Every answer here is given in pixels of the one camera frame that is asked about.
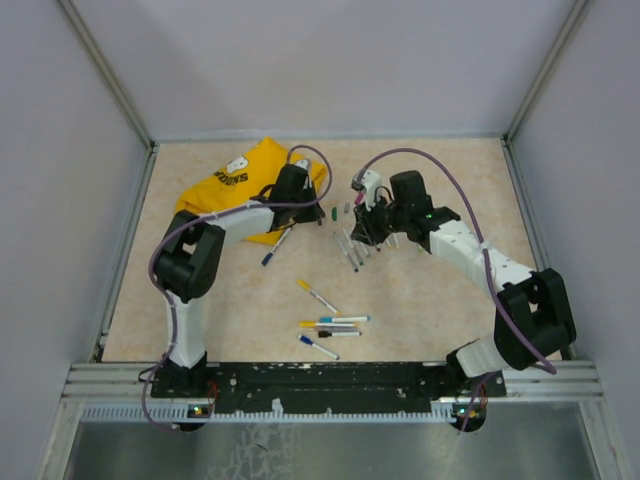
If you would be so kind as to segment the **grey cap marker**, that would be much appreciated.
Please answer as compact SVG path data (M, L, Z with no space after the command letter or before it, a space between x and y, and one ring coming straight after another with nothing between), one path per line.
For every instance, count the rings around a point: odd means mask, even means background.
M369 247L367 245L365 245L364 243L362 243L362 242L360 243L360 246L361 246L362 250L364 251L365 256L367 258L370 258L371 257L371 252L370 252Z

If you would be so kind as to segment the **yellow cap short marker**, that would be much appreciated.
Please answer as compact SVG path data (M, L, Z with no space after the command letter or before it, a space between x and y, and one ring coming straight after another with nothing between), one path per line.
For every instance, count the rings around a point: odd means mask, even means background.
M322 303L326 308L328 308L333 314L339 314L340 311L330 303L326 298L324 298L320 293L318 293L315 289L313 289L306 281L302 279L298 279L296 283L308 292L311 296L313 296L316 300Z

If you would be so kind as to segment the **navy cap rainbow marker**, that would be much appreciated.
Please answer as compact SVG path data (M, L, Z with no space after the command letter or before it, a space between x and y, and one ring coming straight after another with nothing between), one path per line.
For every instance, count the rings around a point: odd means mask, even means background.
M340 236L337 234L337 232L333 233L333 236L341 250L341 252L343 253L343 255L345 256L345 258L347 259L347 261L349 262L349 265L351 267L351 269L355 272L358 273L359 272L359 268L357 263L354 261L354 259L352 258L351 254L349 253L347 247L345 246L345 244L342 242Z

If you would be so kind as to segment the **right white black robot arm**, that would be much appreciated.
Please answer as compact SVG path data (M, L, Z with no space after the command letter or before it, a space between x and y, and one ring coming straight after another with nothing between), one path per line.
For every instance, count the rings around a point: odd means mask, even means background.
M431 255L457 267L496 306L492 334L468 343L447 357L448 387L470 395L482 376L505 368L525 370L573 343L576 328L561 275L536 271L481 242L450 208L434 206L421 174L391 177L391 196L382 194L379 174L355 175L356 225L352 239L378 246L403 233Z

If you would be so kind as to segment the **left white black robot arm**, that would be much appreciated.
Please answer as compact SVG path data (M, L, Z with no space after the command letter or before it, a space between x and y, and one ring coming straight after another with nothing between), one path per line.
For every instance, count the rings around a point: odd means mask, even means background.
M203 297L217 276L223 249L249 237L321 219L311 161L283 166L275 183L228 210L181 210L150 260L152 283L164 296L168 346L154 368L152 396L202 396L210 375L203 340Z

